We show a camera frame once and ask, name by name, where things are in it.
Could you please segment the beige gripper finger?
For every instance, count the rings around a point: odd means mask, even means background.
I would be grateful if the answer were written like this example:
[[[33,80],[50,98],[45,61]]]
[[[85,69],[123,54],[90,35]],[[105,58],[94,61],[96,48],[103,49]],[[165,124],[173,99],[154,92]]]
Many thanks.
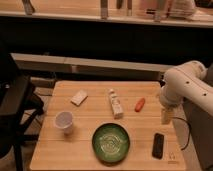
[[[161,110],[161,122],[163,124],[169,124],[173,118],[173,109],[172,108],[163,108]]]

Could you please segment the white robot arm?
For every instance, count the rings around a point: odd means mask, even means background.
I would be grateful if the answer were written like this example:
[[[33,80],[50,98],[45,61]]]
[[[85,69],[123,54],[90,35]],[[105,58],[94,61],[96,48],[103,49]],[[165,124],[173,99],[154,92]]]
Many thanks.
[[[213,87],[203,81],[206,75],[207,68],[196,60],[173,66],[164,73],[165,85],[159,91],[163,124],[170,123],[173,109],[184,98],[213,116]]]

